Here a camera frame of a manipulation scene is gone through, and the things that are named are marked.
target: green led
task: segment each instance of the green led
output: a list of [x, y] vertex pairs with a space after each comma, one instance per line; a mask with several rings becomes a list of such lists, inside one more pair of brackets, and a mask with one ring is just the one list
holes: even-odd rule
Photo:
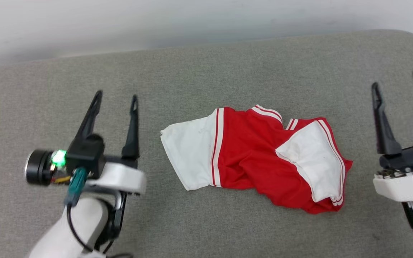
[[57, 150], [55, 154], [52, 156], [52, 163], [58, 168], [63, 167], [66, 164], [65, 156], [65, 150]]

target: white wall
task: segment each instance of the white wall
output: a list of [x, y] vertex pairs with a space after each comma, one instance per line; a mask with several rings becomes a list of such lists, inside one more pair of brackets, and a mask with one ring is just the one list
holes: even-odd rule
[[0, 65], [372, 28], [413, 32], [413, 0], [0, 0]]

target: teal connector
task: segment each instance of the teal connector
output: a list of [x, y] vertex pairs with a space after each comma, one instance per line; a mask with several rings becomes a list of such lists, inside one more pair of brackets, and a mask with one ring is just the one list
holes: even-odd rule
[[87, 170], [85, 170], [85, 168], [76, 168], [68, 186], [68, 193], [63, 201], [65, 206], [69, 204], [71, 204], [72, 207], [76, 206], [82, 189], [85, 186], [85, 180], [87, 180]]

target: red and white garment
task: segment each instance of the red and white garment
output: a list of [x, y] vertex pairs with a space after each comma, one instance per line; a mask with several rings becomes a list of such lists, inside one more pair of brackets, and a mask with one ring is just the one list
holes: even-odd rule
[[274, 204], [317, 214], [344, 203], [346, 172], [325, 118], [291, 119], [259, 105], [218, 108], [161, 131], [165, 152], [186, 190], [256, 188]]

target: gray fabric surface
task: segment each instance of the gray fabric surface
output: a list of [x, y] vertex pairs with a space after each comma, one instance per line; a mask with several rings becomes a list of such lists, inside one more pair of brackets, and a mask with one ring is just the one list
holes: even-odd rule
[[[0, 257], [23, 257], [62, 213], [64, 187], [29, 186], [34, 148], [66, 148], [98, 89], [95, 125], [120, 153], [128, 107], [139, 95], [145, 196], [131, 197], [110, 253], [136, 257], [413, 257], [399, 203], [372, 185], [370, 86], [381, 83], [390, 123], [413, 145], [413, 34], [376, 30], [66, 58], [0, 67]], [[324, 116], [354, 160], [344, 207], [310, 215], [276, 207], [254, 190], [185, 191], [160, 142], [169, 124], [214, 108], [260, 104], [290, 118]]]

